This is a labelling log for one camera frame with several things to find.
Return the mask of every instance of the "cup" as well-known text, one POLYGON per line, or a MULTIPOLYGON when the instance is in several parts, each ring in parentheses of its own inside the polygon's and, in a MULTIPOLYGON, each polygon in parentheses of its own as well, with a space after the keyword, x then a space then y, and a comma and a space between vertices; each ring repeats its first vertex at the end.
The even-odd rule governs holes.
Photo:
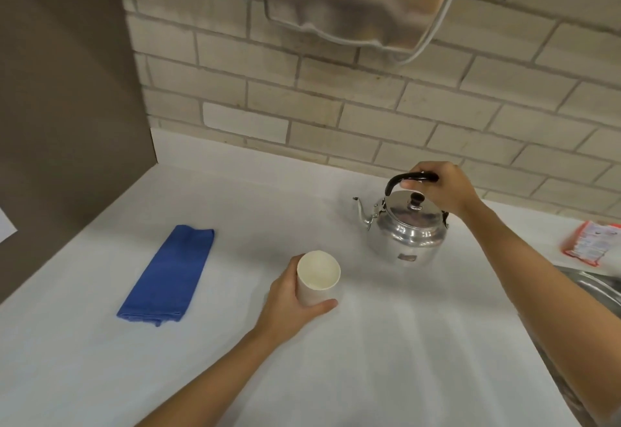
POLYGON ((337 297, 341 266, 328 252, 311 251, 298 262, 298 300, 313 306, 337 297))

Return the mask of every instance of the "black handle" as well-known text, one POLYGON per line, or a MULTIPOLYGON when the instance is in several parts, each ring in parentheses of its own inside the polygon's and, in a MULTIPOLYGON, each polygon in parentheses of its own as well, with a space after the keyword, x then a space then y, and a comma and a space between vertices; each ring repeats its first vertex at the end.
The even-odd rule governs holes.
POLYGON ((440 178, 435 172, 407 172, 405 174, 399 174, 398 176, 394 176, 392 179, 388 180, 388 184, 386 185, 386 189, 384 190, 384 195, 387 197, 390 196, 394 186, 402 182, 403 180, 416 180, 418 182, 437 182, 438 180, 440 180, 440 178))

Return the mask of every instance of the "person's left arm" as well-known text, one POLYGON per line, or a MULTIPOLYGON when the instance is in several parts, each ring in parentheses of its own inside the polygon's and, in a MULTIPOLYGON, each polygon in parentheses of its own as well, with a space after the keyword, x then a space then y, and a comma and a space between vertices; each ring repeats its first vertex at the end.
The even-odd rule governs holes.
POLYGON ((136 427, 212 427, 235 400, 250 377, 274 350, 317 316, 337 306, 336 300, 304 307, 296 298, 293 257, 269 288, 255 327, 210 368, 151 412, 136 427))

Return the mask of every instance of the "kettle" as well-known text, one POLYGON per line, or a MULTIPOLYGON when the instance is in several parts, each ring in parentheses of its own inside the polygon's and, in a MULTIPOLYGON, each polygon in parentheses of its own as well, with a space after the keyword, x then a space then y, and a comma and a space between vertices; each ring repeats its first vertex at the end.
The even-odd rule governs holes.
POLYGON ((392 189, 403 180, 437 182, 433 172, 408 172, 388 180, 384 197, 365 214, 358 197, 360 223, 369 247, 385 260, 406 267, 423 267, 431 262, 446 237, 448 212, 440 210, 420 192, 392 189))

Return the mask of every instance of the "sink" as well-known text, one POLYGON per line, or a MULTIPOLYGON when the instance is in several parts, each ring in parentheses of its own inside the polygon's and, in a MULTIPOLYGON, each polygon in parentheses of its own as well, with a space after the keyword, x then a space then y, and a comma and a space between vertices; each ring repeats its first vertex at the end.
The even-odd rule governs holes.
MULTIPOLYGON (((606 277, 590 272, 581 272, 565 267, 557 267, 572 282, 582 287, 586 292, 593 296, 602 305, 606 306, 617 317, 621 318, 621 279, 615 277, 606 277)), ((533 343, 539 352, 546 368, 552 375, 558 390, 563 395, 567 406, 571 409, 578 422, 583 427, 597 427, 597 423, 589 415, 586 408, 582 405, 576 394, 571 390, 565 382, 561 374, 556 370, 552 361, 543 351, 537 340, 531 336, 533 343)))

